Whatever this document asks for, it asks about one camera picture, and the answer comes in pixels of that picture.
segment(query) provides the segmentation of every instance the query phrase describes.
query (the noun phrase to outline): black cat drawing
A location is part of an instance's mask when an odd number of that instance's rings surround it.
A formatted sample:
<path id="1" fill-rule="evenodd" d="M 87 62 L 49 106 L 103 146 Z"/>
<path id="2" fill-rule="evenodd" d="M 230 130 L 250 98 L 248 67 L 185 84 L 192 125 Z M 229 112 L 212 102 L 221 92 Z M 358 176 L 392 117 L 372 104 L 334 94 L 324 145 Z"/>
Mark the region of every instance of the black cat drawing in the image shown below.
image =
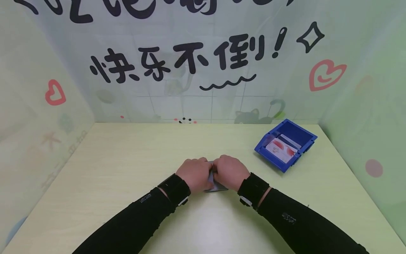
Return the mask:
<path id="1" fill-rule="evenodd" d="M 270 117 L 260 119 L 258 109 L 253 109 L 251 112 L 237 111 L 235 115 L 237 116 L 234 120 L 235 124 L 270 124 L 273 120 Z"/>
<path id="2" fill-rule="evenodd" d="M 235 124 L 271 124 L 272 121 L 281 115 L 283 110 L 285 109 L 285 101 L 282 99 L 275 99 L 271 101 L 271 107 L 275 104 L 280 104 L 281 108 L 279 109 L 278 113 L 276 113 L 273 117 L 264 117 L 259 118 L 259 110 L 253 109 L 251 112 L 241 112 L 236 111 L 235 115 L 237 116 L 234 120 Z"/>

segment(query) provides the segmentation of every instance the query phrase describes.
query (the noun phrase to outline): left hand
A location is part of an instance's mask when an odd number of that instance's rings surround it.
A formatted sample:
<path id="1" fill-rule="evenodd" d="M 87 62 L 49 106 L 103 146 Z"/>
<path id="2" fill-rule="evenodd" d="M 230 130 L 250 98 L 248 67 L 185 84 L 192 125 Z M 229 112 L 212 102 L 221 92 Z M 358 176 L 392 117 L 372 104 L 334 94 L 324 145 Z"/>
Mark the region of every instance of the left hand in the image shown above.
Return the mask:
<path id="1" fill-rule="evenodd" d="M 196 193 L 214 188 L 213 183 L 208 181 L 209 170 L 212 167 L 212 163 L 208 162 L 205 157 L 187 159 L 175 174 L 186 182 L 191 193 Z"/>

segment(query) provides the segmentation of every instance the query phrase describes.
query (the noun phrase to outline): green wall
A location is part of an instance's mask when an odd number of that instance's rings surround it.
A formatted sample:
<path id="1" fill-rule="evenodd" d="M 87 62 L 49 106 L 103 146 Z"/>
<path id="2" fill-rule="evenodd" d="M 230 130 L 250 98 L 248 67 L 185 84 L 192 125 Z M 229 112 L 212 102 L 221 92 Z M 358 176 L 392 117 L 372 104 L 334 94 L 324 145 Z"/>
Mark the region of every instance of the green wall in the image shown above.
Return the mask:
<path id="1" fill-rule="evenodd" d="M 406 18 L 394 10 L 321 120 L 336 149 L 406 243 Z"/>

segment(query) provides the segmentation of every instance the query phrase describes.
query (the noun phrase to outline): light wooden table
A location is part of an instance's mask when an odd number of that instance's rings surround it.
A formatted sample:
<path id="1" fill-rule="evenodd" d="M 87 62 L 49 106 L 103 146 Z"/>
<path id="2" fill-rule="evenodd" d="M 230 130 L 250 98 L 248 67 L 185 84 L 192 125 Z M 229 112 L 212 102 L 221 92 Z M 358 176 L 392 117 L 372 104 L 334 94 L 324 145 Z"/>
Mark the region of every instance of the light wooden table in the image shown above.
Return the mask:
<path id="1" fill-rule="evenodd" d="M 318 125 L 319 138 L 285 174 L 253 151 L 275 125 L 95 124 L 3 254 L 70 254 L 186 158 L 228 154 L 348 233 L 371 254 L 400 241 Z M 202 193 L 161 224 L 142 253 L 293 253 L 233 191 Z"/>

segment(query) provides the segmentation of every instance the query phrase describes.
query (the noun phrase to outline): exclamation mark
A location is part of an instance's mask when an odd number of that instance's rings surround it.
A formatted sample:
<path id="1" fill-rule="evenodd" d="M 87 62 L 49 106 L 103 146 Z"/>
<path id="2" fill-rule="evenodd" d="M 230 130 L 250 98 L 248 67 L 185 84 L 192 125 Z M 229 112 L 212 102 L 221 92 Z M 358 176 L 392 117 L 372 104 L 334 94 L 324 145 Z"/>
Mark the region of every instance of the exclamation mark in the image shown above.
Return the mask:
<path id="1" fill-rule="evenodd" d="M 286 36 L 286 33 L 287 33 L 287 28 L 286 28 L 286 27 L 283 27 L 283 28 L 279 31 L 278 39 L 276 40 L 275 51 L 278 51 L 278 50 L 281 49 L 283 40 L 285 39 L 285 36 Z M 278 52 L 274 52 L 274 53 L 272 54 L 272 58 L 277 58 L 278 55 L 279 55 Z"/>

